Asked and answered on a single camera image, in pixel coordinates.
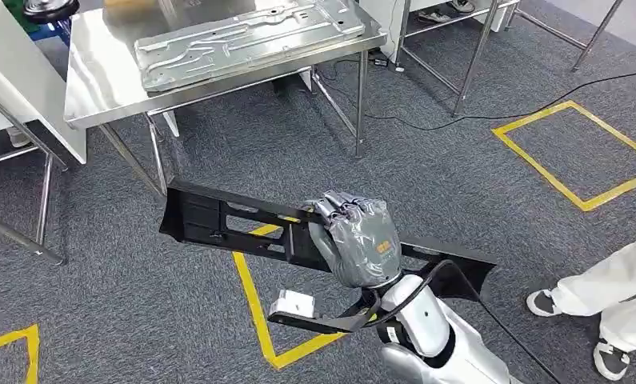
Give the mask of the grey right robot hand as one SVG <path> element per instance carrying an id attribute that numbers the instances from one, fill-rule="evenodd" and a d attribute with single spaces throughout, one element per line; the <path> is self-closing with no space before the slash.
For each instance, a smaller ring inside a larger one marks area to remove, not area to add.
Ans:
<path id="1" fill-rule="evenodd" d="M 385 201 L 327 191 L 304 202 L 318 214 L 310 238 L 336 279 L 350 288 L 376 288 L 402 271 L 401 243 Z"/>

